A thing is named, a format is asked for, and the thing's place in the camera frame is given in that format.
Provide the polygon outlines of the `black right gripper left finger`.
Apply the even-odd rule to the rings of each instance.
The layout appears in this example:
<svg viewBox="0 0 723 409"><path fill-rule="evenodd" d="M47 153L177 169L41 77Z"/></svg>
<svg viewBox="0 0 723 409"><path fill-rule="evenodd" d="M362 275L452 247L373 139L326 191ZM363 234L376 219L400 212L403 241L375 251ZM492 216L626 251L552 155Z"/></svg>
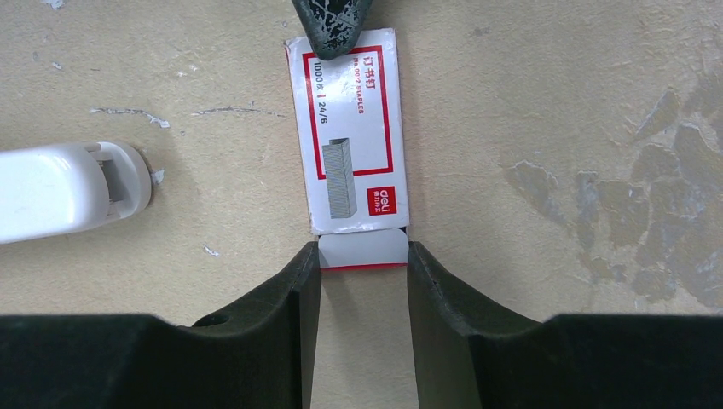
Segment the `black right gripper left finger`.
<svg viewBox="0 0 723 409"><path fill-rule="evenodd" d="M4 315L4 408L307 408L317 243L191 326L150 314Z"/></svg>

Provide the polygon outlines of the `red white staple box sleeve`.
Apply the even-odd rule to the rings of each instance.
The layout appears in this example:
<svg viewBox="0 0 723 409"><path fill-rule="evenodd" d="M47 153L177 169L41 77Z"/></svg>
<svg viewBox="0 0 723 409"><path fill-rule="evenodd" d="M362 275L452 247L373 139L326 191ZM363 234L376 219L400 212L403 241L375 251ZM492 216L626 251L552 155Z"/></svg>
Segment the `red white staple box sleeve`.
<svg viewBox="0 0 723 409"><path fill-rule="evenodd" d="M311 231L356 233L409 224L396 31L361 33L321 60L286 41Z"/></svg>

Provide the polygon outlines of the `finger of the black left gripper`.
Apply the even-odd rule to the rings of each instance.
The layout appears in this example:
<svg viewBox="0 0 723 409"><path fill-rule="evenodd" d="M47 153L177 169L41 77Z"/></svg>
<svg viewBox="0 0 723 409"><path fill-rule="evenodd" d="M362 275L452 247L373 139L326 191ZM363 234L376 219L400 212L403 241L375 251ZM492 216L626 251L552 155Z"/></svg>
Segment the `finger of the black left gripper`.
<svg viewBox="0 0 723 409"><path fill-rule="evenodd" d="M361 35L372 0L292 0L310 47L320 60L347 55Z"/></svg>

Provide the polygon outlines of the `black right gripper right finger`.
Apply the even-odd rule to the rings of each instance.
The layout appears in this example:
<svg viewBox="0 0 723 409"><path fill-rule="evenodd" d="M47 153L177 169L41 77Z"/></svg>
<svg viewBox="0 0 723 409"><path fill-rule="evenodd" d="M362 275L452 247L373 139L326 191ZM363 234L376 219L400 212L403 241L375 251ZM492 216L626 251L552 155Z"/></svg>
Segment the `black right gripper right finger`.
<svg viewBox="0 0 723 409"><path fill-rule="evenodd" d="M559 314L495 302L411 242L408 308L422 408L719 408L722 319Z"/></svg>

